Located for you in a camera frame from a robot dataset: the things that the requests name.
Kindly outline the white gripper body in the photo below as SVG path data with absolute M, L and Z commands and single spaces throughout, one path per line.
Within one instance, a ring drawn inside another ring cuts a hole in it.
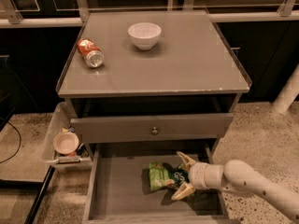
M 196 162 L 190 168 L 189 180 L 195 189 L 221 189 L 224 186 L 223 166 Z

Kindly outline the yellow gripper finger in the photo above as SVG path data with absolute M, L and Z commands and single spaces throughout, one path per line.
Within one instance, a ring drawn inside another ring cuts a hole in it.
M 190 156 L 184 154 L 181 151 L 178 151 L 177 154 L 180 156 L 180 158 L 182 159 L 183 163 L 184 163 L 184 169 L 189 172 L 191 167 L 196 164 L 196 161 L 191 158 Z
M 178 190 L 172 195 L 171 199 L 173 201 L 179 201 L 184 199 L 185 197 L 190 196 L 195 192 L 195 188 L 192 184 L 183 182 Z

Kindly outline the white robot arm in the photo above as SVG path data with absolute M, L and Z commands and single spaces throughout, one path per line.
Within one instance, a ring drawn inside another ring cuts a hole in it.
M 239 103 L 234 120 L 213 151 L 212 164 L 189 161 L 183 190 L 216 189 L 259 201 L 262 209 L 299 220 L 298 73 L 273 103 Z

